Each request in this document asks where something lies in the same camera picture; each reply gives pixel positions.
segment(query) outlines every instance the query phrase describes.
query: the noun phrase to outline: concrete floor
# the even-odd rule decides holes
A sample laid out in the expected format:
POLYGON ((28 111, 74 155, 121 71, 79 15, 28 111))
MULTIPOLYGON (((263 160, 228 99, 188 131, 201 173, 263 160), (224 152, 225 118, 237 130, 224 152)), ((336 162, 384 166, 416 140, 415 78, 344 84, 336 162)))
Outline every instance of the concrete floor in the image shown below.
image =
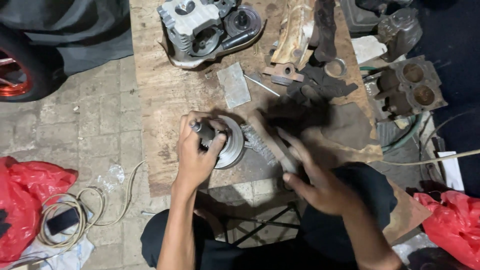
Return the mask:
MULTIPOLYGON (((18 161, 47 161, 78 170, 78 180, 70 193, 77 194, 81 188, 94 184, 111 164, 120 164, 128 179, 134 166, 144 159, 133 56, 71 76, 43 100, 2 103, 0 123, 0 156, 10 155, 18 161)), ((150 197, 146 171, 146 165, 138 170, 124 219, 88 232, 95 250, 83 270, 148 268, 141 255, 140 235, 149 217, 140 211, 156 213, 168 209, 170 197, 150 197)), ((276 180, 209 189, 208 194, 228 205, 244 206, 235 208, 236 215, 262 219, 277 214, 286 202, 295 199, 294 194, 281 192, 276 180)), ((109 193, 107 209, 100 220, 115 220, 122 210, 123 198, 121 189, 109 193)), ((83 201, 93 212, 98 209, 95 196, 86 194, 83 201)), ((293 212, 278 221, 298 222, 293 212)), ((236 224, 229 231, 230 242, 254 228, 249 222, 236 224)), ((293 229, 267 226, 240 246, 263 245, 295 235, 293 229)))

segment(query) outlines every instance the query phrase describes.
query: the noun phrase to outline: tire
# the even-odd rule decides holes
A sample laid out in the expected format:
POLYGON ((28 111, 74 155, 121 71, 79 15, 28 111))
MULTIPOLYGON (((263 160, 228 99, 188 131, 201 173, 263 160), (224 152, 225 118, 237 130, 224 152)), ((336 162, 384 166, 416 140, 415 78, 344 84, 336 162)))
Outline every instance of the tire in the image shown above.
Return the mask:
POLYGON ((0 102, 29 102, 44 98, 53 92, 53 72, 35 55, 26 37, 0 24, 0 52, 16 60, 27 74, 28 91, 16 96, 0 93, 0 102))

